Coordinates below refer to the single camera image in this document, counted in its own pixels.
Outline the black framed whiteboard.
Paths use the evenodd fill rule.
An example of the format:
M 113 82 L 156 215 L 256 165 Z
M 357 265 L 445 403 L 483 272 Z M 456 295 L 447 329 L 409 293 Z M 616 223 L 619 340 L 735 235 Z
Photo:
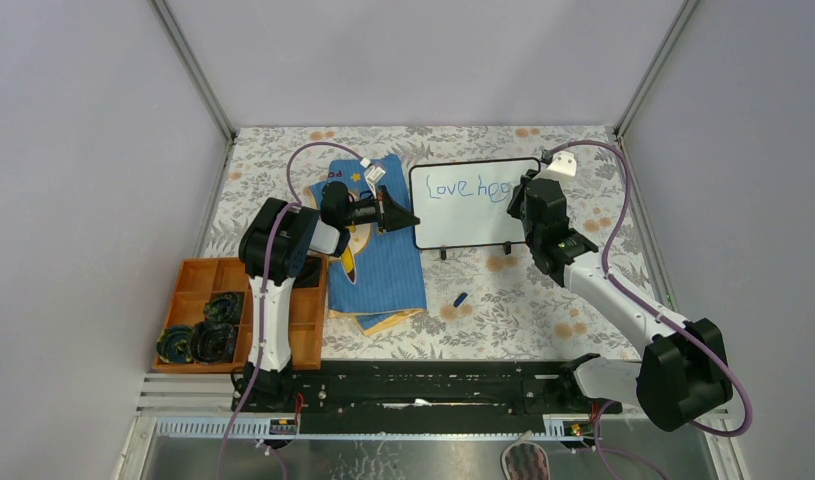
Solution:
M 507 213 L 514 188 L 533 157 L 416 165 L 409 170 L 414 244 L 420 250 L 448 250 L 521 244 L 523 227 Z

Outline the blue marker cap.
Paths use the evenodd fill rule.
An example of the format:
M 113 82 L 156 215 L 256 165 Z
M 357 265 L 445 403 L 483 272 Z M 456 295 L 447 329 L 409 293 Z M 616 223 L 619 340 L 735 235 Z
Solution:
M 467 297 L 468 297 L 468 294 L 467 294 L 466 292 L 462 292 L 462 293 L 460 293 L 460 294 L 459 294 L 459 295 L 458 295 L 458 296 L 455 298 L 455 300 L 453 301 L 452 306 L 453 306 L 453 307 L 455 307 L 455 308 L 459 307 L 459 306 L 460 306 L 460 305 L 461 305 L 461 304 L 462 304 L 462 303 L 465 301 L 465 299 L 466 299 Z

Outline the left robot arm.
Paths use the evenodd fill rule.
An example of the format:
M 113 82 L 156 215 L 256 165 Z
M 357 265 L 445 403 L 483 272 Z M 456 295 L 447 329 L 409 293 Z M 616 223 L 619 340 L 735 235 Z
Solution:
M 380 233 L 390 233 L 419 224 L 420 219 L 384 186 L 355 197 L 344 183 L 327 183 L 317 209 L 268 198 L 239 245 L 239 260 L 254 297 L 244 393 L 254 392 L 271 411 L 292 401 L 291 293 L 310 252 L 339 260 L 349 284 L 355 285 L 358 267 L 349 244 L 357 226 L 373 225 Z

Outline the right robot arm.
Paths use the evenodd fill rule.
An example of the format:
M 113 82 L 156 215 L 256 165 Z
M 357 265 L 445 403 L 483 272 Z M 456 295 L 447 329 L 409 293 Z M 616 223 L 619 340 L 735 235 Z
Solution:
M 521 222 L 537 269 L 600 312 L 641 356 L 582 355 L 561 367 L 548 397 L 572 412 L 594 402 L 633 405 L 664 431 L 733 398 L 736 383 L 726 372 L 718 327 L 708 319 L 690 322 L 608 272 L 596 245 L 571 227 L 558 181 L 528 171 L 507 211 Z

